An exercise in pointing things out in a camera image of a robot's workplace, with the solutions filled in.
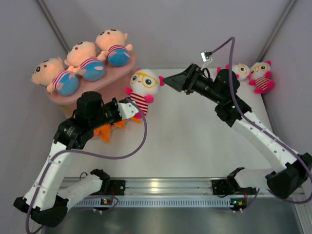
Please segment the white pink plush face down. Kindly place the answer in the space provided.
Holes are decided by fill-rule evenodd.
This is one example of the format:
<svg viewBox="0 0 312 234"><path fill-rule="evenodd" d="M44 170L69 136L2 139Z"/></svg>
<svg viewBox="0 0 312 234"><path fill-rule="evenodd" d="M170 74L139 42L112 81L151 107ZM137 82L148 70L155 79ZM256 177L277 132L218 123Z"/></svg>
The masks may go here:
<svg viewBox="0 0 312 234"><path fill-rule="evenodd" d="M125 93L145 116L148 113L149 104L154 102L160 87L165 85L163 79L163 76L158 76L150 69L137 69L130 79L130 86L125 88Z"/></svg>

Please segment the boy plush red dot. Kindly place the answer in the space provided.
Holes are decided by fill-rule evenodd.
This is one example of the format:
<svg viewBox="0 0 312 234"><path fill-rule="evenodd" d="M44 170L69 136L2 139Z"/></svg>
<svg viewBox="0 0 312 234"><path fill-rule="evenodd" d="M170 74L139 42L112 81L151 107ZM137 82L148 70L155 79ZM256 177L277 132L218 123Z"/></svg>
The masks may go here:
<svg viewBox="0 0 312 234"><path fill-rule="evenodd" d="M117 29L101 32L96 37L96 45L107 62L113 67L125 66L130 60L132 44L126 44L128 34Z"/></svg>

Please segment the boy plush black hair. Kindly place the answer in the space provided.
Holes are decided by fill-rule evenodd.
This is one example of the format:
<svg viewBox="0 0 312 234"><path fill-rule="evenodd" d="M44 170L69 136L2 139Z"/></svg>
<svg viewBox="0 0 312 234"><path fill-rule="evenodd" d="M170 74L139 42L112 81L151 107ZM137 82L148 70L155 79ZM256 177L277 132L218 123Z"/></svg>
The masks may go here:
<svg viewBox="0 0 312 234"><path fill-rule="evenodd" d="M31 81L46 87L50 94L57 92L63 96L72 95L78 88L78 77L65 70L60 57L49 58L40 63L32 73Z"/></svg>

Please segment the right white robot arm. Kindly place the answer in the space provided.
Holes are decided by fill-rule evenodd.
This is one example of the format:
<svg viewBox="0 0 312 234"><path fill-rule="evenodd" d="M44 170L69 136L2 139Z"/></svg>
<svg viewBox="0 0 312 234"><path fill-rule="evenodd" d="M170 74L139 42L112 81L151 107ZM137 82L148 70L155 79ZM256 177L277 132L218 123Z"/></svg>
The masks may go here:
<svg viewBox="0 0 312 234"><path fill-rule="evenodd" d="M215 102L219 119L247 139L271 165L269 169L240 167L226 179L228 189L240 193L246 188L266 189L286 201L307 179L312 177L312 156L291 149L263 125L251 107L236 94L240 86L233 71L221 69L215 79L191 64L186 70L163 79L178 92L196 92Z"/></svg>

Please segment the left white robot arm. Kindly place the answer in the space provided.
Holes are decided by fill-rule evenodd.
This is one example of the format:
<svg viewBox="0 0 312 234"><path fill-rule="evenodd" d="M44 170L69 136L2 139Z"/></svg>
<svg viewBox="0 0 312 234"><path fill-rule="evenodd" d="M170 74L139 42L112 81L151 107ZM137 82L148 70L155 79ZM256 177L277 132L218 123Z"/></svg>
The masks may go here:
<svg viewBox="0 0 312 234"><path fill-rule="evenodd" d="M16 198L14 207L27 214L27 221L54 228L74 205L87 196L108 193L110 176L99 169L94 169L67 189L62 190L60 186L74 154L87 154L83 148L93 138L96 128L128 119L136 112L136 108L125 99L118 101L114 98L104 103L98 92L83 93L77 99L72 116L58 126L50 153L31 189Z"/></svg>

